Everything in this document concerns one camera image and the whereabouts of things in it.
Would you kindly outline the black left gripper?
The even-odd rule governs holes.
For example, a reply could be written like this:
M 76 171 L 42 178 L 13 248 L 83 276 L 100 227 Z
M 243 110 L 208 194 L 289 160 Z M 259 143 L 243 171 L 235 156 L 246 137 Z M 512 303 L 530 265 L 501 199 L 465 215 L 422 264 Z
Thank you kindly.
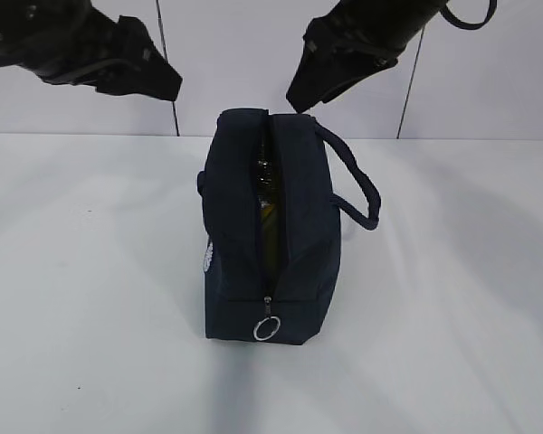
M 0 1 L 0 68 L 14 66 L 111 96 L 175 100 L 183 82 L 142 21 L 91 1 Z

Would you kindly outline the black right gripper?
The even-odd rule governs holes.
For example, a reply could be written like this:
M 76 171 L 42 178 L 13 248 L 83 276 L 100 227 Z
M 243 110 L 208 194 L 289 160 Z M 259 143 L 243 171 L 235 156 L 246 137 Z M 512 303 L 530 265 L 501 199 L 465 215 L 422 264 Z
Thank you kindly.
M 340 1 L 311 20 L 286 99 L 294 109 L 327 104 L 396 66 L 406 45 L 439 12 L 437 1 Z

